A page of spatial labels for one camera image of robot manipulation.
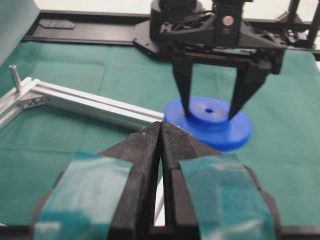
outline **metal pin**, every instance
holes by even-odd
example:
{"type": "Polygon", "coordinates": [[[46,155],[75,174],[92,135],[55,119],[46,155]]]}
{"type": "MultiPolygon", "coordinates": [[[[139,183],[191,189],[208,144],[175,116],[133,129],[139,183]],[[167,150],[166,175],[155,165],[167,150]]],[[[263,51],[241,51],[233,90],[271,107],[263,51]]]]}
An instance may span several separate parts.
{"type": "Polygon", "coordinates": [[[12,75],[12,79],[13,79],[13,83],[16,88],[16,91],[21,92],[22,91],[21,78],[17,71],[17,65],[10,65],[9,69],[12,75]]]}

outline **gear center hole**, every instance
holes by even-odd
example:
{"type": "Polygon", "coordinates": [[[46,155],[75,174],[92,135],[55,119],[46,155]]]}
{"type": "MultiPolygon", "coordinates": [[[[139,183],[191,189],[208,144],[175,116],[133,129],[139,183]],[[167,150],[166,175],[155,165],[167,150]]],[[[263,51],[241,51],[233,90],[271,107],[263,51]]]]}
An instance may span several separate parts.
{"type": "Polygon", "coordinates": [[[205,111],[206,111],[208,114],[212,114],[212,113],[214,112],[211,108],[206,108],[205,111]]]}

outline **blue gear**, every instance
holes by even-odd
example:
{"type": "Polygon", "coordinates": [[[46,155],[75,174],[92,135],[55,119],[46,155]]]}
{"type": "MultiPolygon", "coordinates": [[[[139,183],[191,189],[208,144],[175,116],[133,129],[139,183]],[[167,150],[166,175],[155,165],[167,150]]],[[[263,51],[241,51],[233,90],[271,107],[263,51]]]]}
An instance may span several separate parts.
{"type": "Polygon", "coordinates": [[[245,145],[253,128],[250,118],[242,111],[228,121],[229,108],[229,103],[218,99],[192,96],[190,116],[186,117],[179,98],[166,106],[164,119],[192,134],[200,142],[229,152],[245,145]]]}

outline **green cloth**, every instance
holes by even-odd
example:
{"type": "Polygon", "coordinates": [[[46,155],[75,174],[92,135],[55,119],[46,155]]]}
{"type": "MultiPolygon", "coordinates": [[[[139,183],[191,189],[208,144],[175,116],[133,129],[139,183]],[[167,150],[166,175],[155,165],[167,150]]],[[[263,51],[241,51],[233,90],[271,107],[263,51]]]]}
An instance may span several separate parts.
{"type": "Polygon", "coordinates": [[[106,240],[132,166],[77,152],[43,206],[33,239],[106,240]]]}
{"type": "MultiPolygon", "coordinates": [[[[98,94],[163,112],[179,97],[172,66],[134,47],[20,43],[0,67],[0,95],[21,77],[98,94]]],[[[194,66],[192,94],[230,101],[234,68],[194,66]]],[[[236,152],[278,203],[283,224],[319,224],[320,74],[310,53],[288,51],[281,75],[270,75],[244,111],[253,122],[249,143],[236,152]]],[[[132,131],[62,110],[25,110],[0,131],[0,223],[28,224],[70,156],[97,153],[132,131]]]]}
{"type": "Polygon", "coordinates": [[[201,240],[275,240],[273,216],[236,155],[179,161],[201,240]]]}
{"type": "Polygon", "coordinates": [[[0,66],[24,37],[40,10],[34,0],[2,0],[0,3],[0,66]]]}

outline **teal tape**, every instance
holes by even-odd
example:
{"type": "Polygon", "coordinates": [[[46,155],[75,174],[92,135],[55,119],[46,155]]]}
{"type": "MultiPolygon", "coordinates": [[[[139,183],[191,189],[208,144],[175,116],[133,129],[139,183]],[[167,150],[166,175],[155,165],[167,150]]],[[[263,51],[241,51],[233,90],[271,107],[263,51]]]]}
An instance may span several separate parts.
{"type": "Polygon", "coordinates": [[[33,0],[0,1],[0,66],[27,33],[39,12],[33,0]]]}
{"type": "Polygon", "coordinates": [[[275,240],[272,215],[235,155],[179,161],[202,240],[275,240]]]}
{"type": "Polygon", "coordinates": [[[106,240],[132,166],[76,153],[39,214],[34,240],[106,240]]]}

